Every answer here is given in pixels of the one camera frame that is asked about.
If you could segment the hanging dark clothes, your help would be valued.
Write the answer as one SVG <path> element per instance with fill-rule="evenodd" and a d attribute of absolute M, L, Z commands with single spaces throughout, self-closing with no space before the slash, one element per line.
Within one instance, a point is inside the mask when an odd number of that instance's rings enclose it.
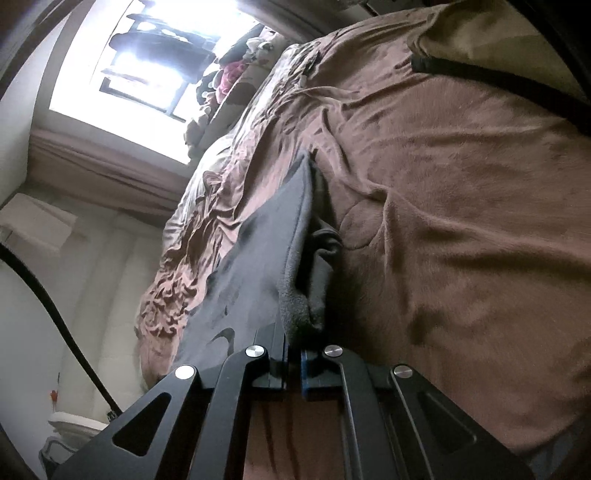
<path fill-rule="evenodd" d="M 221 36 L 202 32 L 179 19 L 146 13 L 128 14 L 135 27 L 115 33 L 108 45 L 140 61 L 175 70 L 187 83 L 197 83 L 215 58 L 213 48 Z"/>

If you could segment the dark grey t-shirt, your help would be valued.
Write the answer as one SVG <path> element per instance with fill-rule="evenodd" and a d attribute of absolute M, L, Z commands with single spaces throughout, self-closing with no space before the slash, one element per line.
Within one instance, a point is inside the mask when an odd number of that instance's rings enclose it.
<path fill-rule="evenodd" d="M 288 344 L 314 349 L 329 329 L 341 253 L 327 182 L 311 152 L 301 150 L 208 277 L 172 365 L 215 367 L 270 324 L 283 328 Z"/>

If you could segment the pile of plush toys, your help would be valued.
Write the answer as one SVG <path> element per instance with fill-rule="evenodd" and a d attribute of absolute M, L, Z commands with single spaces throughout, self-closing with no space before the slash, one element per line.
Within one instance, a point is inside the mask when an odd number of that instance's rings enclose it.
<path fill-rule="evenodd" d="M 197 84 L 200 103 L 184 133 L 191 162 L 235 127 L 289 45 L 290 39 L 259 24 L 215 60 L 215 70 Z"/>

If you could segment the brown bed blanket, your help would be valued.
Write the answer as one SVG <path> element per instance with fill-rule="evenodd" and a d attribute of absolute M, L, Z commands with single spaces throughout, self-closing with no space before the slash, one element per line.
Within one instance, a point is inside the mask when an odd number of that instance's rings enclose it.
<path fill-rule="evenodd" d="M 287 47 L 209 147 L 163 232 L 136 320 L 170 370 L 206 281 L 301 150 L 342 240 L 327 338 L 409 362 L 539 479 L 590 475 L 590 141 L 479 81 L 418 73 L 441 7 Z"/>

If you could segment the folded brown garment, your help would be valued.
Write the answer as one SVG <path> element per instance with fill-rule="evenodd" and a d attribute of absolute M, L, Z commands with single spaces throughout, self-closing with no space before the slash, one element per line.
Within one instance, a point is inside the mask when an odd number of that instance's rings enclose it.
<path fill-rule="evenodd" d="M 417 72 L 486 83 L 590 132 L 587 1 L 455 1 L 408 45 Z"/>

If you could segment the left pink curtain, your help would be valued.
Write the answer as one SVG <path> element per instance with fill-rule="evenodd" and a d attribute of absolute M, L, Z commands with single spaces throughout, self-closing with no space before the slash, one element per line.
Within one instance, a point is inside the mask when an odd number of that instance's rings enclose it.
<path fill-rule="evenodd" d="M 30 133 L 27 179 L 154 223 L 172 215 L 187 184 L 185 177 L 162 167 L 45 129 Z"/>

